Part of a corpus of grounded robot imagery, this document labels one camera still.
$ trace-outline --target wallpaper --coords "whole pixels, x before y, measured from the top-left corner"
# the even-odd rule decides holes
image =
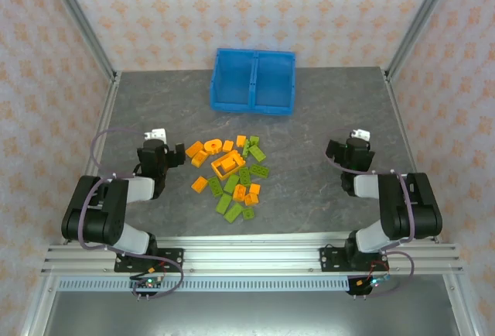
[[[17,336],[108,81],[60,0],[0,0],[0,334]]]
[[[116,70],[213,68],[219,47],[387,67],[423,0],[79,0]]]
[[[495,0],[442,0],[394,91],[442,235],[462,245],[479,314],[495,332]]]

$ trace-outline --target floor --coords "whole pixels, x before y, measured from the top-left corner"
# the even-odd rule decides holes
[[[366,301],[353,301],[344,292],[174,293],[149,302],[137,302],[130,293],[58,293],[45,336],[67,334],[457,336],[459,332],[442,276],[415,276],[393,295]]]
[[[378,67],[298,69],[294,114],[289,117],[212,111],[210,78],[210,70],[123,73],[110,127],[143,132],[165,128],[169,145],[184,142],[186,147],[196,140],[258,135],[270,177],[255,181],[261,185],[256,217],[229,224],[215,212],[218,199],[208,189],[202,194],[191,189],[198,176],[214,176],[208,159],[200,169],[190,162],[171,169],[159,199],[129,204],[130,225],[157,236],[363,228],[379,218],[378,203],[348,197],[340,187],[340,172],[324,157],[329,139],[343,142],[351,129],[371,131],[374,169],[411,171]],[[138,163],[136,148],[141,145],[137,136],[110,134],[102,161],[111,170],[129,172]]]

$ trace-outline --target orange lego brick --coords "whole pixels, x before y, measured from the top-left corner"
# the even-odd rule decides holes
[[[220,167],[222,162],[227,158],[231,158],[236,163],[236,166],[227,173],[222,173]],[[211,163],[211,168],[213,168],[213,171],[218,176],[218,178],[223,181],[226,180],[232,173],[236,173],[244,164],[246,164],[246,161],[241,156],[241,154],[239,154],[237,150],[232,150],[231,152],[225,154],[224,156],[215,159]]]
[[[260,194],[261,185],[258,183],[252,183],[249,187],[249,194]]]
[[[204,163],[205,160],[207,160],[208,154],[206,154],[203,150],[200,150],[191,160],[191,164],[195,167],[200,168],[201,165]]]
[[[208,180],[205,179],[204,177],[200,176],[197,178],[196,181],[194,181],[193,185],[191,187],[193,188],[194,191],[197,193],[201,193],[205,187],[208,185]]]
[[[242,135],[237,136],[236,145],[238,148],[241,148],[242,146],[244,146],[245,142],[246,142],[246,136],[242,136]]]
[[[231,141],[231,140],[225,140],[224,141],[224,147],[222,148],[222,150],[226,153],[228,152],[231,152],[232,151],[232,148],[234,147],[234,142]]]
[[[206,141],[204,143],[204,150],[211,156],[213,154],[218,154],[219,152],[222,151],[222,140],[214,139],[214,140]]]
[[[259,203],[258,195],[249,193],[246,197],[244,197],[244,202],[246,206],[252,206],[253,204],[258,204]]]
[[[236,163],[232,158],[227,158],[226,160],[222,160],[222,163],[220,163],[220,165],[225,172],[229,172],[235,168]]]
[[[246,187],[244,185],[236,185],[234,189],[234,194],[232,194],[232,199],[236,202],[242,202],[246,195]]]
[[[189,158],[194,158],[194,156],[200,151],[203,150],[203,143],[201,141],[196,141],[186,150],[186,154]]]

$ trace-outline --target blue plastic bin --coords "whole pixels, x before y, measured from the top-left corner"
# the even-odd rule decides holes
[[[219,49],[210,85],[213,110],[290,115],[295,54]]]

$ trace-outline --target green block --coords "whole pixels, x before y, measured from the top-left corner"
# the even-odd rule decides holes
[[[249,172],[251,172],[255,176],[266,179],[268,177],[268,174],[270,173],[270,169],[267,167],[260,166],[259,164],[253,164],[249,168]]]
[[[220,183],[220,180],[218,180],[218,177],[215,176],[208,179],[208,185],[210,185],[210,189],[214,197],[219,197],[224,193],[222,191],[222,184]]]
[[[251,137],[249,138],[249,144],[250,144],[251,146],[253,146],[253,145],[260,145],[260,138],[259,138],[259,137],[257,137],[257,136],[251,136]]]
[[[258,145],[253,145],[249,148],[249,152],[253,155],[258,162],[262,162],[266,159],[266,155],[261,151]]]
[[[251,220],[252,218],[254,218],[253,208],[249,207],[242,210],[242,217],[244,218],[244,220]]]
[[[249,140],[246,139],[246,141],[244,142],[244,149],[242,149],[242,156],[246,157],[248,155],[249,155]]]
[[[242,167],[239,169],[239,176],[241,177],[241,185],[249,187],[251,185],[251,176],[249,176],[249,169]]]
[[[242,206],[236,203],[227,213],[224,215],[225,220],[229,221],[231,224],[242,212]]]
[[[227,180],[227,183],[225,184],[224,191],[227,193],[232,194],[234,192],[235,186],[239,182],[239,176],[238,175],[230,175],[229,180]]]
[[[217,204],[217,212],[219,214],[225,214],[225,211],[229,208],[230,201],[232,201],[232,196],[229,194],[222,194]]]

